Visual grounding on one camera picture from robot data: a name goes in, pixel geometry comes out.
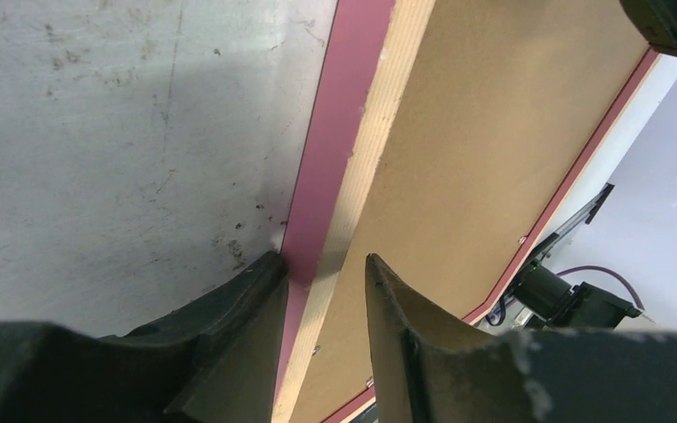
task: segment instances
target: wooden edge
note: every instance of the wooden edge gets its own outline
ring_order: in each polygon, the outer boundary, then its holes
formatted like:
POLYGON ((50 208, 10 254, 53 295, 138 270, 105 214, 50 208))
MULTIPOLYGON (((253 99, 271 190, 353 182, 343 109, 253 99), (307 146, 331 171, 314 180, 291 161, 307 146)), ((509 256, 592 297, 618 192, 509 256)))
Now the wooden edge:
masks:
MULTIPOLYGON (((562 203, 562 201, 564 201, 564 198, 569 194, 570 188, 575 184, 588 163, 590 163, 593 155, 603 143, 603 140, 606 139, 606 135, 610 132, 616 121, 624 112, 627 105, 637 92, 637 89, 647 78, 659 57, 660 54, 654 50, 648 49, 648 51, 645 52, 643 58, 629 76, 629 79, 624 84, 624 87, 619 91, 619 94, 614 99, 614 102, 611 104, 603 119, 600 121, 598 127, 595 129, 595 131, 593 131, 593 134, 585 144, 585 147, 580 152, 567 175, 562 180, 562 183, 552 196, 551 200, 547 204, 547 207, 533 225, 531 232, 528 234, 523 244, 520 246, 510 261, 510 264, 498 279, 491 293, 480 306, 463 317, 463 320, 466 323, 478 322, 479 319, 488 313, 489 310, 491 310, 491 308, 499 300, 500 295, 502 295, 504 289, 515 276, 517 269, 520 268, 520 266, 523 264, 523 261, 528 257, 528 254, 534 247, 534 244, 536 240, 538 240, 541 232, 547 226, 549 220, 554 216, 556 210, 559 208, 559 205, 562 203)), ((374 403, 375 388, 373 387, 362 391, 362 393, 360 393, 357 397, 353 398, 327 419, 323 420, 323 423, 348 423, 374 403)))
POLYGON ((338 1, 282 249, 290 294, 274 422, 294 411, 434 2, 338 1))

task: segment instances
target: wood grain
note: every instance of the wood grain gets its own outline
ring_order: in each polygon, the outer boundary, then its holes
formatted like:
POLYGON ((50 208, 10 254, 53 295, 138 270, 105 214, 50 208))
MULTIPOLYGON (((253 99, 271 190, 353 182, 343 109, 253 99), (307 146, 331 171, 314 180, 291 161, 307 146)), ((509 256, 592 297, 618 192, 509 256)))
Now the wood grain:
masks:
POLYGON ((365 255, 478 307, 645 48, 615 2, 437 0, 291 421, 366 388, 365 255))

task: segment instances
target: red painted trim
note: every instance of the red painted trim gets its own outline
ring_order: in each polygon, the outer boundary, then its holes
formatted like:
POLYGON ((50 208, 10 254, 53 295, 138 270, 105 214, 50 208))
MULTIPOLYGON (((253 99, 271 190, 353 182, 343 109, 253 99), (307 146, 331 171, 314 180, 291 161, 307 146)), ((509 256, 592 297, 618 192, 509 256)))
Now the red painted trim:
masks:
MULTIPOLYGON (((642 84, 644 77, 648 74, 657 58, 658 52, 655 50, 648 49, 648 51, 645 52, 642 60, 640 60, 640 63, 629 76, 629 79, 624 84, 624 87, 619 92, 619 95, 617 95, 614 99, 611 107, 600 121, 598 128, 593 131, 591 138, 585 144, 585 147, 580 152, 580 155, 577 156, 577 159, 575 160, 575 163, 572 164, 567 176, 565 176, 562 180, 559 188, 554 193, 551 200, 549 200, 547 207, 540 214, 538 220, 536 220, 536 223, 533 225, 533 228, 528 234, 527 239, 517 250, 515 256, 513 256, 512 260, 510 261, 510 264, 500 276, 491 293, 489 293, 487 299, 483 304, 466 315, 463 318, 464 322, 473 323, 472 319, 488 311, 499 300, 500 295, 502 295, 507 285, 515 276, 515 273, 517 272, 517 269, 520 268, 521 263, 526 257, 528 257, 528 254, 533 248, 533 244, 535 244, 539 234, 544 230, 551 217, 554 216, 557 208, 559 208, 559 205, 562 203, 562 200, 569 194, 569 190, 583 172, 583 169, 585 169, 585 167, 588 165, 593 154, 596 152, 596 150, 598 150, 600 144, 603 142, 603 139, 606 137, 606 134, 611 129, 612 125, 614 125, 614 122, 621 114, 621 111, 624 110, 624 107, 629 103, 637 88, 640 86, 640 84, 642 84)), ((339 423, 342 419, 345 419, 353 412, 356 412, 359 407, 366 404, 369 399, 374 396, 375 388, 362 391, 362 393, 346 403, 338 411, 334 412, 328 419, 324 420, 323 423, 339 423)))
POLYGON ((281 250, 289 266, 290 285, 277 392, 308 288, 316 275, 346 163, 352 157, 394 4, 394 0, 338 0, 336 6, 281 250))

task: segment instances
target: gray surface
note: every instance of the gray surface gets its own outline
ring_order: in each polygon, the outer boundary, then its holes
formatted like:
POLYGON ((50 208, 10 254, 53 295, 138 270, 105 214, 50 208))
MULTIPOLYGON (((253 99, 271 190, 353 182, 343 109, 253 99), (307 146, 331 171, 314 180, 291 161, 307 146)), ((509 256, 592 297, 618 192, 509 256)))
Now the gray surface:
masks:
MULTIPOLYGON (((660 326, 677 329, 677 81, 609 179, 616 188, 589 226, 554 251, 547 267, 597 264, 629 280, 660 326)), ((595 271, 585 280, 631 301, 621 284, 595 271)))
POLYGON ((335 3, 1 0, 0 319, 124 333, 279 243, 335 3))

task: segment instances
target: white wall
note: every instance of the white wall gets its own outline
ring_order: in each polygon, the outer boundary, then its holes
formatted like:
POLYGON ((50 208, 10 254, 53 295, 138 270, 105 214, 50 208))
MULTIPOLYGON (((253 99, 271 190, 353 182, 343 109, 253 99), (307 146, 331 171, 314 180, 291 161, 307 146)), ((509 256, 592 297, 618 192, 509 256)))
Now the white wall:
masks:
MULTIPOLYGON (((614 269, 636 288, 653 320, 677 327, 677 81, 610 182, 616 188, 598 217, 581 226, 548 266, 614 269)), ((586 280, 629 299, 621 285, 599 273, 565 279, 586 280)))
POLYGON ((0 319, 123 333, 269 249, 335 4, 0 0, 0 319))

